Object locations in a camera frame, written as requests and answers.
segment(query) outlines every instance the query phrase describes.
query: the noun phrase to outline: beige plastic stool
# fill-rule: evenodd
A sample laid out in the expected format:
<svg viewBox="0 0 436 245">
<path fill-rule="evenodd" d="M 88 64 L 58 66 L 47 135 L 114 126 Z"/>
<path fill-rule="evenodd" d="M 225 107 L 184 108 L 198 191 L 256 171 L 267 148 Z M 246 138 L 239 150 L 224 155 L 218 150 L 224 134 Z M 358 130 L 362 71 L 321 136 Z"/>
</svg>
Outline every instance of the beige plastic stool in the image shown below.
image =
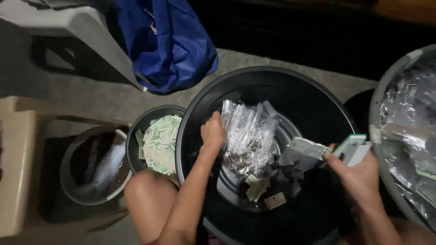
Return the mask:
<svg viewBox="0 0 436 245">
<path fill-rule="evenodd" d="M 50 224 L 38 213 L 38 192 L 44 141 L 55 119 L 110 127 L 127 123 L 45 103 L 11 96 L 0 99 L 3 148 L 0 167 L 0 244 L 63 244 L 92 229 L 127 215 L 124 208 L 105 217 L 66 224 Z"/>
</svg>

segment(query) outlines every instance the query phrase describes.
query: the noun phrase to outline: black plastic basin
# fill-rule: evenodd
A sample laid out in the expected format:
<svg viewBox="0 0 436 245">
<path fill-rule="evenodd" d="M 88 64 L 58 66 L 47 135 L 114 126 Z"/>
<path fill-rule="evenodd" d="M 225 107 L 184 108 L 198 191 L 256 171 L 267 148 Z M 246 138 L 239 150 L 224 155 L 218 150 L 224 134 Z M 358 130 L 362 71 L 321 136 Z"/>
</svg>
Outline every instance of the black plastic basin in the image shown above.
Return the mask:
<svg viewBox="0 0 436 245">
<path fill-rule="evenodd" d="M 202 145 L 200 126 L 221 109 L 226 99 L 247 105 L 269 100 L 283 118 L 284 126 L 279 126 L 276 136 L 301 135 L 328 145 L 340 143 L 356 129 L 342 103 L 325 87 L 300 73 L 268 66 L 233 71 L 206 86 L 185 113 L 176 145 L 176 169 L 181 183 Z M 286 140 L 276 141 L 283 150 Z M 330 171 L 306 172 L 297 195 L 287 191 L 286 185 L 277 184 L 287 203 L 270 211 L 263 208 L 261 200 L 247 204 L 245 192 L 233 190 L 225 176 L 218 158 L 203 208 L 203 224 L 224 242 L 330 244 L 337 238 L 340 206 L 336 201 L 341 198 L 341 187 Z"/>
</svg>

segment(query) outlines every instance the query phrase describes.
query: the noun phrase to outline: person's left hand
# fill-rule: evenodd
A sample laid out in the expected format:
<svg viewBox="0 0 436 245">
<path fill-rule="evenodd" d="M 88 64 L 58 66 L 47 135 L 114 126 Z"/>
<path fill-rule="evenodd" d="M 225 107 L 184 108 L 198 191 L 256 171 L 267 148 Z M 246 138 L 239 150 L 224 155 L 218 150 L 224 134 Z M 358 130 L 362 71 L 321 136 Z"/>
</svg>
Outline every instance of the person's left hand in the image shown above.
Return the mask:
<svg viewBox="0 0 436 245">
<path fill-rule="evenodd" d="M 223 124 L 219 112 L 214 112 L 212 117 L 201 126 L 201 138 L 205 147 L 219 150 L 222 147 L 225 135 L 225 124 Z"/>
</svg>

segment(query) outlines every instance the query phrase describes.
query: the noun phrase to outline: white plastic chair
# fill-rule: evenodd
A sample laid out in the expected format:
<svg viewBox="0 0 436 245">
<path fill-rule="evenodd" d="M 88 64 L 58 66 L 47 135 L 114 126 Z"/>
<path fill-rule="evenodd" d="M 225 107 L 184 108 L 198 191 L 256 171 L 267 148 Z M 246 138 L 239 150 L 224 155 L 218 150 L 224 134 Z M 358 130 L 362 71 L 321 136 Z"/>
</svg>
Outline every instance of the white plastic chair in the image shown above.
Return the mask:
<svg viewBox="0 0 436 245">
<path fill-rule="evenodd" d="M 77 37 L 137 88 L 147 90 L 136 81 L 131 60 L 109 33 L 105 17 L 94 8 L 37 10 L 21 0 L 0 0 L 0 18 L 25 28 L 33 35 Z"/>
</svg>

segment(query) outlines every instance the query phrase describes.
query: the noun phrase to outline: bundle of plastic bags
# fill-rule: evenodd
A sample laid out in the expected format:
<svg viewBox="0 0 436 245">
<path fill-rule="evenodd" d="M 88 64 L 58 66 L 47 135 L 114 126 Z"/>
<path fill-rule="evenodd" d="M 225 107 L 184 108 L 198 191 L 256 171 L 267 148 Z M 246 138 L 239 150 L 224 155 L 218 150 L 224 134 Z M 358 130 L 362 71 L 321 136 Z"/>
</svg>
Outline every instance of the bundle of plastic bags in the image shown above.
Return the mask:
<svg viewBox="0 0 436 245">
<path fill-rule="evenodd" d="M 436 230 L 436 61 L 397 76 L 381 105 L 382 150 L 400 192 Z"/>
<path fill-rule="evenodd" d="M 276 110 L 268 101 L 250 107 L 225 100 L 221 116 L 227 129 L 223 164 L 239 178 L 262 175 L 274 161 L 272 143 L 279 124 Z"/>
</svg>

